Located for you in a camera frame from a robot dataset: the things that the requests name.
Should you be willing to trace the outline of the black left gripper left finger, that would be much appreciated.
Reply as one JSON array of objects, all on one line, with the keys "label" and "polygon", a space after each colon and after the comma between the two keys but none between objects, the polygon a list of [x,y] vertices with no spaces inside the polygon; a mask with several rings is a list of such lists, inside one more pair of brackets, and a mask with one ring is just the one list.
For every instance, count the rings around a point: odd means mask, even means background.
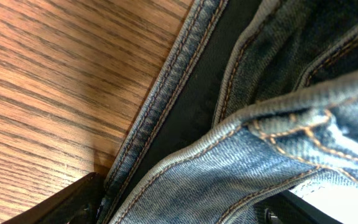
[{"label": "black left gripper left finger", "polygon": [[104,178],[92,172],[3,224],[95,224]]}]

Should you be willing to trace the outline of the blue denim jeans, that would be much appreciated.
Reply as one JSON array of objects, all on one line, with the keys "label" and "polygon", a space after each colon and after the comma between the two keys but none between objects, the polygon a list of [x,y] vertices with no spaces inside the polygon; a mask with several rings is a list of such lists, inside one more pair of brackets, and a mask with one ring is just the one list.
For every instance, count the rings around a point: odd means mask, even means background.
[{"label": "blue denim jeans", "polygon": [[358,0],[195,1],[104,187],[99,223],[358,223]]}]

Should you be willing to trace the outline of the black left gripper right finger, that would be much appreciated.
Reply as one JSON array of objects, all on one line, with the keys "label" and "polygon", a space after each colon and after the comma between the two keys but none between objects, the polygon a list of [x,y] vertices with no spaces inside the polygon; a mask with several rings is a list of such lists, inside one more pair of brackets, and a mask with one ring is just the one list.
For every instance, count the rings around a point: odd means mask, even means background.
[{"label": "black left gripper right finger", "polygon": [[253,209],[263,224],[341,224],[289,190],[254,204]]}]

